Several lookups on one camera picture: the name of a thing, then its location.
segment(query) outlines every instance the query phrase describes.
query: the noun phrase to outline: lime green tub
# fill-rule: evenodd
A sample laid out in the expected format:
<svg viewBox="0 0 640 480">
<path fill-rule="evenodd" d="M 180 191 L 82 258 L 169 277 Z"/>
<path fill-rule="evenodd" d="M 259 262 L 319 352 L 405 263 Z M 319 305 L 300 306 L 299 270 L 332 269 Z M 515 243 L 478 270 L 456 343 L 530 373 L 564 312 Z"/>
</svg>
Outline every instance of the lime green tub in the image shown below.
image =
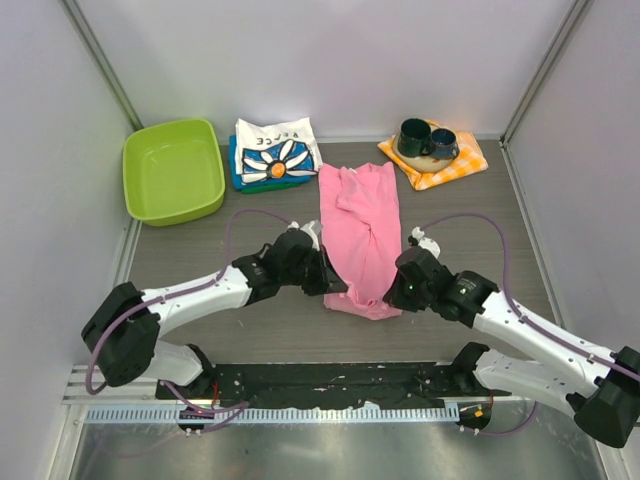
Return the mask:
<svg viewBox="0 0 640 480">
<path fill-rule="evenodd" d="M 200 118 L 132 134 L 124 145 L 123 177 L 129 214 L 156 227 L 209 215 L 224 198 L 218 141 Z"/>
</svg>

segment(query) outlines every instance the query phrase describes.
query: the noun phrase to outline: ceramic cup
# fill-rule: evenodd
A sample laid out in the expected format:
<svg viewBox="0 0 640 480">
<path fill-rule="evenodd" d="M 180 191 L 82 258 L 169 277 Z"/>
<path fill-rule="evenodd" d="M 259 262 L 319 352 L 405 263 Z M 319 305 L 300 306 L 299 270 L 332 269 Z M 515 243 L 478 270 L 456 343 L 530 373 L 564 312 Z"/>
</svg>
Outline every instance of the ceramic cup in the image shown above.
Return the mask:
<svg viewBox="0 0 640 480">
<path fill-rule="evenodd" d="M 397 148 L 398 152 L 405 157 L 430 155 L 433 150 L 433 143 L 431 142 L 431 127 L 429 124 L 419 118 L 410 118 L 402 122 Z"/>
<path fill-rule="evenodd" d="M 456 134 L 446 128 L 431 132 L 431 156 L 438 160 L 452 160 L 460 154 Z"/>
</svg>

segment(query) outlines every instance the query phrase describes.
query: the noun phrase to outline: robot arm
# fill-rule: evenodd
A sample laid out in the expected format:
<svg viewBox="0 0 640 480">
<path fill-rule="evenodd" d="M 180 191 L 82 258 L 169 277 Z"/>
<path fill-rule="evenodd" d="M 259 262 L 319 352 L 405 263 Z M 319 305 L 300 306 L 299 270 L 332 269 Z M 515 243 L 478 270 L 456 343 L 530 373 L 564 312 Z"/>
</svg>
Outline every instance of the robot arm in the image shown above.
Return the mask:
<svg viewBox="0 0 640 480">
<path fill-rule="evenodd" d="M 297 285 L 307 295 L 345 292 L 318 240 L 317 221 L 292 223 L 273 245 L 240 257 L 223 271 L 172 287 L 138 291 L 131 282 L 115 287 L 82 331 L 94 351 L 107 328 L 123 313 L 139 311 L 107 338 L 97 358 L 107 385 L 136 378 L 168 380 L 195 398 L 211 387 L 213 367 L 195 345 L 158 340 L 167 332 L 205 315 L 241 308 L 273 297 L 282 286 Z"/>
<path fill-rule="evenodd" d="M 516 313 L 514 304 L 493 282 L 469 271 L 452 274 L 437 260 L 437 244 L 419 229 L 410 243 L 413 246 L 396 260 L 398 273 L 385 295 L 387 303 L 414 312 L 429 308 L 445 320 L 518 348 L 537 362 L 509 358 L 471 343 L 453 363 L 486 388 L 549 405 L 572 416 L 595 439 L 624 446 L 640 416 L 640 386 L 606 364 L 637 373 L 638 352 L 625 347 L 616 353 L 589 343 L 517 302 Z"/>
<path fill-rule="evenodd" d="M 104 340 L 97 365 L 107 384 L 117 387 L 143 376 L 173 382 L 186 398 L 208 394 L 215 370 L 200 349 L 159 338 L 204 315 L 273 297 L 286 285 L 301 286 L 307 295 L 345 292 L 318 240 L 320 228 L 317 221 L 302 227 L 293 223 L 273 245 L 180 285 L 143 291 L 130 282 L 115 287 L 82 331 L 94 355 Z M 483 387 L 547 404 L 573 416 L 597 440 L 624 446 L 640 416 L 640 384 L 594 359 L 608 358 L 614 366 L 638 372 L 638 352 L 625 347 L 614 353 L 586 342 L 516 303 L 518 315 L 493 282 L 474 272 L 452 274 L 437 259 L 438 245 L 419 229 L 410 243 L 396 261 L 387 303 L 413 312 L 429 308 L 522 350 L 539 363 L 471 343 L 453 365 Z"/>
</svg>

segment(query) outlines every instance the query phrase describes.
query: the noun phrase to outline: pink cloth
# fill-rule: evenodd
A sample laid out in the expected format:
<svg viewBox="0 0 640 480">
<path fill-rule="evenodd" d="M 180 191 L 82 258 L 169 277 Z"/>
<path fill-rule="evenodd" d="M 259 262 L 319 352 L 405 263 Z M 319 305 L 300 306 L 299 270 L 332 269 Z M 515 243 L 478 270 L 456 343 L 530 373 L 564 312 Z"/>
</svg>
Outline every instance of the pink cloth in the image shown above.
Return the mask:
<svg viewBox="0 0 640 480">
<path fill-rule="evenodd" d="M 402 313 L 382 301 L 402 252 L 393 163 L 355 170 L 326 163 L 318 174 L 322 243 L 347 293 L 325 295 L 324 305 L 371 320 Z"/>
</svg>

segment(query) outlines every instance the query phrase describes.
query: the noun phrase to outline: orange checkered towel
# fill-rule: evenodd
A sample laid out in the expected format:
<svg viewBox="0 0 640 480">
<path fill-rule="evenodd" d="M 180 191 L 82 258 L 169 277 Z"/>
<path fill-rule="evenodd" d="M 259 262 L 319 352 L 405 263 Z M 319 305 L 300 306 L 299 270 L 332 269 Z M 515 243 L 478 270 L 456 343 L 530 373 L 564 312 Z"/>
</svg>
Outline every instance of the orange checkered towel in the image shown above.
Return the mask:
<svg viewBox="0 0 640 480">
<path fill-rule="evenodd" d="M 427 120 L 431 128 L 439 128 L 435 122 Z M 426 190 L 442 183 L 450 182 L 456 178 L 466 177 L 472 173 L 481 172 L 489 168 L 487 160 L 482 155 L 482 150 L 475 137 L 471 132 L 455 132 L 458 147 L 460 147 L 460 155 L 453 160 L 449 166 L 434 173 L 420 172 L 403 161 L 393 150 L 393 142 L 395 135 L 389 140 L 378 144 L 378 148 L 382 150 L 391 160 L 393 160 L 407 177 L 414 190 Z"/>
</svg>

